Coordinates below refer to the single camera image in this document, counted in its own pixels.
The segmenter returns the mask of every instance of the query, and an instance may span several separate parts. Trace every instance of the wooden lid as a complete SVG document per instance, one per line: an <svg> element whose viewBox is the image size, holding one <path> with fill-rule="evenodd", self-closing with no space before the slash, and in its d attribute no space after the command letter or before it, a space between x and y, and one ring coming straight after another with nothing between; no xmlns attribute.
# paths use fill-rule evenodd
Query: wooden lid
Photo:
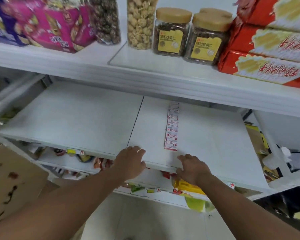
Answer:
<svg viewBox="0 0 300 240"><path fill-rule="evenodd" d="M229 16L212 14L212 13L196 13L193 16L192 23L199 28L211 31L226 32L231 27L232 18Z"/></svg>
<svg viewBox="0 0 300 240"><path fill-rule="evenodd" d="M167 23L185 24L191 21L192 12L173 7L160 7L155 17Z"/></svg>
<svg viewBox="0 0 300 240"><path fill-rule="evenodd" d="M225 17L228 17L230 19L232 18L232 13L231 12L227 12L227 11L224 11L224 10L221 10L221 9L216 9L216 8L211 8L211 7L201 8L200 13L210 13L210 14L225 16Z"/></svg>

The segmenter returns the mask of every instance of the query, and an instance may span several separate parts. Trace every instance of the price tag strip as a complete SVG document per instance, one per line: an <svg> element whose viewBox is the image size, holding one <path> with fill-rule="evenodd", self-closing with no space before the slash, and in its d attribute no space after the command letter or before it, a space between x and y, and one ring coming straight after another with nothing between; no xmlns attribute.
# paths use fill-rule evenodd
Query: price tag strip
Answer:
<svg viewBox="0 0 300 240"><path fill-rule="evenodd" d="M164 149L172 151L178 150L179 113L180 104L178 102L171 102L168 109L168 122Z"/></svg>

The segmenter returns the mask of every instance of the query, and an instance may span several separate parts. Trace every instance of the snack package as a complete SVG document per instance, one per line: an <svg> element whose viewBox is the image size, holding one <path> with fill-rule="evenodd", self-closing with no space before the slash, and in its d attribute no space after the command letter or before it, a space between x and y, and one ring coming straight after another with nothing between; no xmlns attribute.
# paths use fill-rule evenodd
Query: snack package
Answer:
<svg viewBox="0 0 300 240"><path fill-rule="evenodd" d="M0 42L18 46L29 44L17 20L5 9L4 0L0 0Z"/></svg>
<svg viewBox="0 0 300 240"><path fill-rule="evenodd" d="M300 62L300 33L244 24L236 18L228 48Z"/></svg>
<svg viewBox="0 0 300 240"><path fill-rule="evenodd" d="M300 88L300 63L226 50L221 55L220 72Z"/></svg>
<svg viewBox="0 0 300 240"><path fill-rule="evenodd" d="M245 23L300 32L300 0L238 0L236 4Z"/></svg>
<svg viewBox="0 0 300 240"><path fill-rule="evenodd" d="M117 0L90 0L92 24L96 30L96 41L113 45L121 41Z"/></svg>
<svg viewBox="0 0 300 240"><path fill-rule="evenodd" d="M94 41L87 5L70 5L55 0L8 2L25 35L33 45L75 53Z"/></svg>

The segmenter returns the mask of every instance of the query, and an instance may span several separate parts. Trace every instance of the yellow sticker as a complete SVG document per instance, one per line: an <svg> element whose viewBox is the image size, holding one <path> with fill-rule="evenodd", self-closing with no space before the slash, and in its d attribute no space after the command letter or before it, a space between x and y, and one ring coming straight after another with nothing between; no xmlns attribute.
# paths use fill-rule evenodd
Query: yellow sticker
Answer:
<svg viewBox="0 0 300 240"><path fill-rule="evenodd" d="M221 44L221 39L197 37L191 58L213 61Z"/></svg>
<svg viewBox="0 0 300 240"><path fill-rule="evenodd" d="M181 30L160 30L158 51L179 53L182 37Z"/></svg>

